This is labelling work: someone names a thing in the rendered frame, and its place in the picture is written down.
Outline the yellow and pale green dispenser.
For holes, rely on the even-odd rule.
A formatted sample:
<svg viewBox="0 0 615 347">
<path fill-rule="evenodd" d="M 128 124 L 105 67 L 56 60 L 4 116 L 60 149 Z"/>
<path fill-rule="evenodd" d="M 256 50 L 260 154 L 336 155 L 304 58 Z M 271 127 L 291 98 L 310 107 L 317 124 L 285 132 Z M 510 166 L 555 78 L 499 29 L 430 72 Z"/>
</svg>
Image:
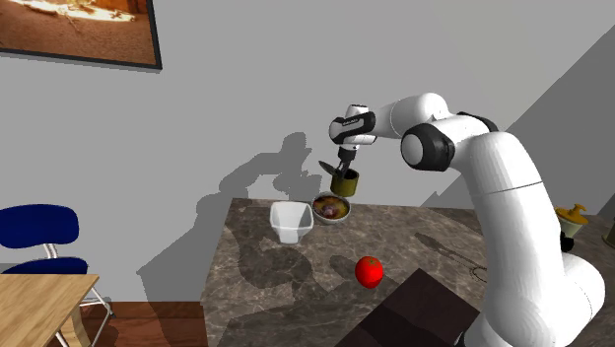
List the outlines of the yellow and pale green dispenser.
<svg viewBox="0 0 615 347">
<path fill-rule="evenodd" d="M 575 234 L 588 224 L 588 219 L 581 212 L 586 208 L 576 203 L 573 208 L 556 207 L 555 212 L 561 225 L 561 232 L 567 238 L 573 238 Z"/>
</svg>

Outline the patterned bowl with food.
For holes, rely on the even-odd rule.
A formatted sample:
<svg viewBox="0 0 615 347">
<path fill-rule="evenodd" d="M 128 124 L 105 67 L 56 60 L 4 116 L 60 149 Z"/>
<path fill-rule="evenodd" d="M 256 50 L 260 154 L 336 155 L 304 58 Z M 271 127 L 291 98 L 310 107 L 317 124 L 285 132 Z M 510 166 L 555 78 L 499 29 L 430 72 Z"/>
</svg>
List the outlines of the patterned bowl with food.
<svg viewBox="0 0 615 347">
<path fill-rule="evenodd" d="M 314 218 L 323 224 L 339 224 L 351 213 L 348 200 L 332 192 L 319 193 L 311 202 Z"/>
</svg>

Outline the red tomato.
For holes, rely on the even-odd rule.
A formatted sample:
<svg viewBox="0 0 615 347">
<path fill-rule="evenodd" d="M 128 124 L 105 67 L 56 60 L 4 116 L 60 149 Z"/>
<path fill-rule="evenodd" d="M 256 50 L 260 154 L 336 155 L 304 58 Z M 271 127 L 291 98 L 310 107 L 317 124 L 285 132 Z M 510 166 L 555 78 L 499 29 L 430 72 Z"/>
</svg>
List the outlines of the red tomato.
<svg viewBox="0 0 615 347">
<path fill-rule="evenodd" d="M 358 260 L 355 266 L 357 281 L 367 289 L 374 289 L 383 278 L 381 262 L 373 256 L 364 256 Z"/>
</svg>

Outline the blue chair with metal frame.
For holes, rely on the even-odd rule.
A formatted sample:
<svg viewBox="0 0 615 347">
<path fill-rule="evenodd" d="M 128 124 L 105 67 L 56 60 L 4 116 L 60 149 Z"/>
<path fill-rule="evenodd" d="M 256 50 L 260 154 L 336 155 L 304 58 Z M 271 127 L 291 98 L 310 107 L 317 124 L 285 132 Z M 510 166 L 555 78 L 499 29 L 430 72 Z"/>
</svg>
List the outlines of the blue chair with metal frame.
<svg viewBox="0 0 615 347">
<path fill-rule="evenodd" d="M 78 257 L 61 257 L 56 247 L 74 242 L 79 236 L 77 214 L 69 207 L 50 204 L 30 204 L 0 210 L 0 245 L 7 248 L 44 247 L 46 257 L 15 265 L 1 274 L 58 274 L 86 275 L 88 264 Z M 106 309 L 102 321 L 107 322 L 114 313 L 101 296 L 92 302 L 85 298 L 80 310 L 90 305 Z M 99 336 L 90 338 L 92 347 L 98 347 Z"/>
</svg>

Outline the olive green tin can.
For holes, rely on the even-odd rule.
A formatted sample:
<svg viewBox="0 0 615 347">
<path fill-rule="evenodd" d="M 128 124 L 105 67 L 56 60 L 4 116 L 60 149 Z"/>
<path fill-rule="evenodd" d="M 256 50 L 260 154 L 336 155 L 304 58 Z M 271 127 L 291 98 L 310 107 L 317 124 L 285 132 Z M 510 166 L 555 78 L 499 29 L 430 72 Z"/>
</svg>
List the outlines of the olive green tin can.
<svg viewBox="0 0 615 347">
<path fill-rule="evenodd" d="M 319 161 L 319 165 L 331 175 L 330 191 L 336 195 L 342 197 L 351 197 L 356 193 L 359 173 L 353 169 L 347 169 L 343 171 L 338 168 L 334 168 L 332 165 Z"/>
</svg>

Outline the light wooden table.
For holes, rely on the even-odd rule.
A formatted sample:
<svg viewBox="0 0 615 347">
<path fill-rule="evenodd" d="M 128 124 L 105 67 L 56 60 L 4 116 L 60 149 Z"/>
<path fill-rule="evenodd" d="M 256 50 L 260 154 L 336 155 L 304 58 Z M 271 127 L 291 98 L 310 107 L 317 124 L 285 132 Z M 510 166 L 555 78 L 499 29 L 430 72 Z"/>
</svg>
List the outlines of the light wooden table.
<svg viewBox="0 0 615 347">
<path fill-rule="evenodd" d="M 63 347 L 92 347 L 80 304 L 99 276 L 0 275 L 0 347 L 46 347 L 60 336 Z"/>
</svg>

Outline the framed orange wall picture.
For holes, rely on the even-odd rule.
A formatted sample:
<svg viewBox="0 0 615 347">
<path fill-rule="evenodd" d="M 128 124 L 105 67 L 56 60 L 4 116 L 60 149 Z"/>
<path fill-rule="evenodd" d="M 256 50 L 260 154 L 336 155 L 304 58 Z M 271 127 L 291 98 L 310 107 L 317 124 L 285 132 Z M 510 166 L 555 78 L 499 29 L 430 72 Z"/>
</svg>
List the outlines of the framed orange wall picture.
<svg viewBox="0 0 615 347">
<path fill-rule="evenodd" d="M 0 0 L 0 52 L 162 69 L 153 0 Z"/>
</svg>

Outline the dark robot stand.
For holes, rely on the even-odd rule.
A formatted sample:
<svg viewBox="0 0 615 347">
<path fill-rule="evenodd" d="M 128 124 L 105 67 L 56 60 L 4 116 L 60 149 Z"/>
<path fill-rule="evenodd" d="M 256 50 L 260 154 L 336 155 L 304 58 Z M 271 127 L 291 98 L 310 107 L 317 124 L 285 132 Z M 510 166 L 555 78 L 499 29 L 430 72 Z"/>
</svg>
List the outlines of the dark robot stand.
<svg viewBox="0 0 615 347">
<path fill-rule="evenodd" d="M 418 269 L 334 347 L 453 347 L 478 314 Z"/>
</svg>

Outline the white square bowl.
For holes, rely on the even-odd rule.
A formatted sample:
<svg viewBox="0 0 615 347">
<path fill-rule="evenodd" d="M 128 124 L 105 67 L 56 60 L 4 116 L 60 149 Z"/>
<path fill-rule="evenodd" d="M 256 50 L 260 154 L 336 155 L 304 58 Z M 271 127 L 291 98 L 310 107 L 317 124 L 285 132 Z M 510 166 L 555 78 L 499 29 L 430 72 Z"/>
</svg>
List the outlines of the white square bowl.
<svg viewBox="0 0 615 347">
<path fill-rule="evenodd" d="M 304 202 L 273 202 L 269 221 L 279 242 L 285 244 L 298 243 L 313 228 L 311 207 Z"/>
</svg>

